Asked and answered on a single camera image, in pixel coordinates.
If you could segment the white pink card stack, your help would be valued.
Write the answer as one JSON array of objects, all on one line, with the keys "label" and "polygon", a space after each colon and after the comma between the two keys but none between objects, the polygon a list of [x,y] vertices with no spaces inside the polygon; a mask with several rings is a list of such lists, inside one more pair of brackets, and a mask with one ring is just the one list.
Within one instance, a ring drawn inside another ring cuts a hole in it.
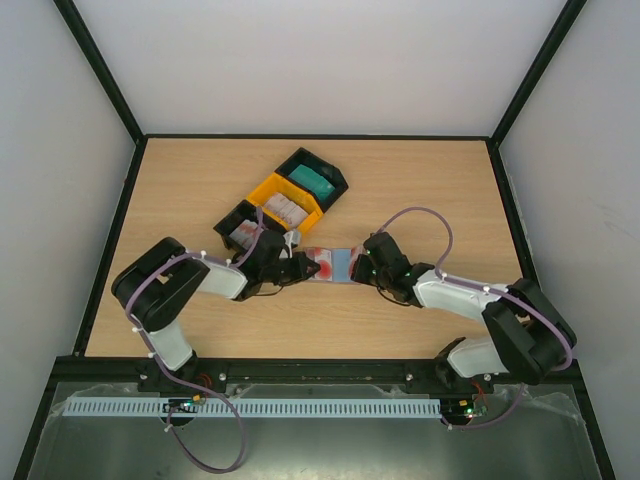
[{"label": "white pink card stack", "polygon": [[301,206],[279,192],[274,193],[263,208],[282,221],[288,229],[297,229],[308,217]]}]

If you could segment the black bin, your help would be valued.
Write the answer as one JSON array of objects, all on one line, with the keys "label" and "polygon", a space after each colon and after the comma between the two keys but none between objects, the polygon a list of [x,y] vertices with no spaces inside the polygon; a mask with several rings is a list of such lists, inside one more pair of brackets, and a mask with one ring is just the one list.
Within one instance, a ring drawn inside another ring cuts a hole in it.
[{"label": "black bin", "polygon": [[303,147],[298,148],[275,172],[310,193],[323,213],[349,188],[336,166]]},{"label": "black bin", "polygon": [[[234,251],[239,254],[263,251],[266,249],[265,241],[267,240],[267,237],[263,236],[263,234],[266,232],[265,218],[266,215],[261,206],[256,206],[248,200],[242,200],[232,209],[229,214],[227,214],[214,226],[214,230],[221,236],[223,244],[228,250]],[[229,234],[245,219],[250,219],[255,222],[263,222],[262,233],[248,250],[241,249],[235,242],[233,242],[229,238]]]}]

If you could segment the yellow bin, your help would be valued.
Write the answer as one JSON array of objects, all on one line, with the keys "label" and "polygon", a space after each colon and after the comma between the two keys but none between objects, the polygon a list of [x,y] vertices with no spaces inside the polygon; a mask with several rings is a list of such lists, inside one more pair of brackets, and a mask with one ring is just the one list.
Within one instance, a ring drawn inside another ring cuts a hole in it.
[{"label": "yellow bin", "polygon": [[313,195],[272,173],[246,199],[287,231],[308,232],[324,215]]}]

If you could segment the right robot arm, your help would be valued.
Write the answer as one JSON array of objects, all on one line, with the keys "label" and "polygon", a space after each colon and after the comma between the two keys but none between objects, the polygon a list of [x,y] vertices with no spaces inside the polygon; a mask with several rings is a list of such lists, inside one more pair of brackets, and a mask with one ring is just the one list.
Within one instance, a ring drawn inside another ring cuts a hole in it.
[{"label": "right robot arm", "polygon": [[485,374],[510,374],[537,385],[573,361],[574,331],[531,280],[486,284],[450,276],[438,264],[413,264],[384,231],[364,242],[351,280],[389,294],[402,306],[443,310],[486,327],[486,337],[460,337],[439,353],[436,379],[447,391]]}]

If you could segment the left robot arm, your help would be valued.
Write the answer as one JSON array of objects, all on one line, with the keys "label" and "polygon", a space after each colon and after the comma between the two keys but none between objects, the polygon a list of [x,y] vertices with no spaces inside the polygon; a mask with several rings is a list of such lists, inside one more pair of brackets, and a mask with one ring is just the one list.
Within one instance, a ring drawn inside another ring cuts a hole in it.
[{"label": "left robot arm", "polygon": [[178,317],[196,293],[244,301],[265,283],[284,288],[320,272],[317,262],[294,250],[297,239],[297,232],[259,227],[246,238],[244,251],[223,260],[166,237],[116,277],[111,293],[150,353],[176,372],[195,357]]}]

